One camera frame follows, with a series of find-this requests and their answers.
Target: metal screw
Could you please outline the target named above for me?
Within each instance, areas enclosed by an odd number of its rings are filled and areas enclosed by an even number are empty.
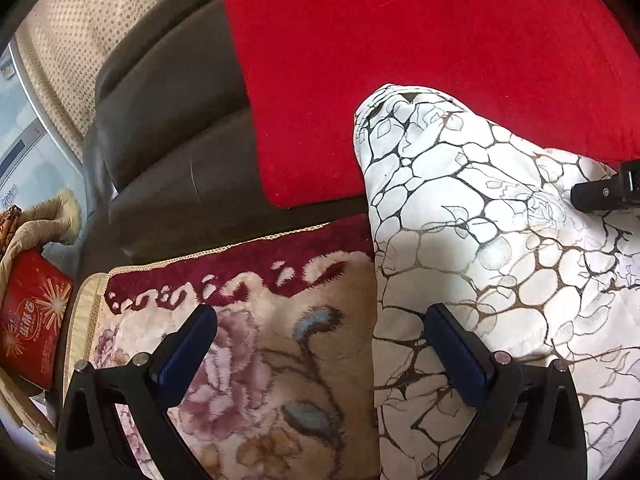
[[[86,370],[88,366],[89,366],[89,361],[87,361],[86,359],[80,359],[76,361],[76,364],[74,364],[74,370],[76,372],[83,372]]]
[[[559,372],[565,372],[569,369],[569,367],[566,365],[566,363],[562,359],[554,360],[554,367]]]
[[[138,352],[133,356],[133,359],[131,360],[131,362],[136,366],[143,366],[149,362],[150,357],[151,356],[146,352]]]
[[[494,359],[497,363],[501,365],[508,365],[511,362],[511,356],[507,354],[504,350],[498,350],[494,354]]]

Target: blue gripper pad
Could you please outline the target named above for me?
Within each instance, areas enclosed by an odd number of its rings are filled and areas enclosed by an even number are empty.
[[[169,334],[162,345],[154,352],[153,358],[158,354],[160,362],[165,361],[164,366],[152,372],[151,378],[158,385],[156,390],[156,402],[161,409],[177,406],[182,402],[187,388],[193,381],[200,364],[207,354],[218,330],[218,317],[216,311],[207,305],[196,307],[187,321],[178,332]]]
[[[424,336],[444,367],[451,385],[467,406],[479,408],[489,394],[489,378],[467,345],[465,333],[447,307],[431,305],[424,315]]]

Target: white pillow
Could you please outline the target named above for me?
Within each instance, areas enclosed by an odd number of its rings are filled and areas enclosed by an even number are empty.
[[[422,338],[438,302],[492,351],[567,360],[599,478],[640,418],[640,221],[580,213],[569,193],[612,170],[424,87],[378,89],[358,108],[354,147],[376,253],[381,478],[433,472],[474,414]]]

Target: red cloth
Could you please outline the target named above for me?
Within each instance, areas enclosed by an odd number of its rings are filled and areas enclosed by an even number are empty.
[[[640,156],[640,62],[600,0],[225,0],[268,198],[361,194],[353,114],[419,84],[543,147]]]

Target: red box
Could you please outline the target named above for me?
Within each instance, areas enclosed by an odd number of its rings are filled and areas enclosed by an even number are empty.
[[[0,310],[0,365],[49,390],[73,281],[38,249],[18,254]]]

